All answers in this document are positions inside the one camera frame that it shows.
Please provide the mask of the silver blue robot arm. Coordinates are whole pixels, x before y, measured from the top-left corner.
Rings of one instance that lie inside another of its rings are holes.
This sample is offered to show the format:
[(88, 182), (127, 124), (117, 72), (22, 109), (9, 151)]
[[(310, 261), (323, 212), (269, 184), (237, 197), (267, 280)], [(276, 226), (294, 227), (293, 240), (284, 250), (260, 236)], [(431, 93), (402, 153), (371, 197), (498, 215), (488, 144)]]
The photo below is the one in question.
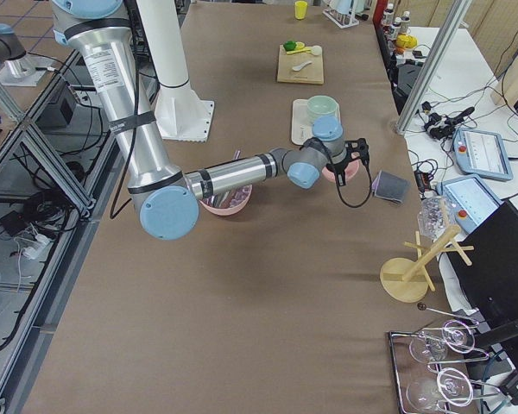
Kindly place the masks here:
[(131, 200), (153, 237), (186, 235), (203, 198), (281, 174), (307, 189), (327, 170), (344, 185), (348, 165), (370, 162), (364, 139), (345, 140), (338, 119), (323, 116), (297, 150), (279, 148), (185, 173), (164, 142), (205, 141), (214, 104), (191, 87), (174, 3), (55, 1), (52, 10), (56, 40), (84, 59), (126, 160)]

